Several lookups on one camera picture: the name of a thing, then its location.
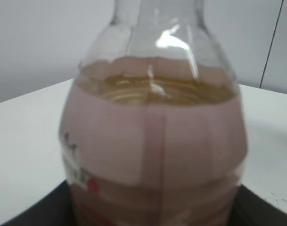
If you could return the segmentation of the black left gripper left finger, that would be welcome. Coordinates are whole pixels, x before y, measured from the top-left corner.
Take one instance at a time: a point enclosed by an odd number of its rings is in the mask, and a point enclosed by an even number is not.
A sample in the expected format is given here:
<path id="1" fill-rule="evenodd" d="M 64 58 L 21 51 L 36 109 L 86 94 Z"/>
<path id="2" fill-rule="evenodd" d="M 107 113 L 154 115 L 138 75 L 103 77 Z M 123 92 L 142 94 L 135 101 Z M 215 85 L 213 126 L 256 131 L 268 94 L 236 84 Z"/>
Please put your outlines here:
<path id="1" fill-rule="evenodd" d="M 2 226 L 73 226 L 74 213 L 66 181 L 22 213 Z"/>

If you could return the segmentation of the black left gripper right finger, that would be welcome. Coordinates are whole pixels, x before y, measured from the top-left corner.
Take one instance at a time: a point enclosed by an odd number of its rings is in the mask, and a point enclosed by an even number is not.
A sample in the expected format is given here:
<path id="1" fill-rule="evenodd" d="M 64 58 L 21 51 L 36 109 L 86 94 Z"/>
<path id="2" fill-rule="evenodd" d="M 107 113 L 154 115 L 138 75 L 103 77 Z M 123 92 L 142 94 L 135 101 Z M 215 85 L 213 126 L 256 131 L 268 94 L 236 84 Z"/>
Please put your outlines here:
<path id="1" fill-rule="evenodd" d="M 241 186 L 232 207 L 234 226 L 287 226 L 287 214 Z"/>

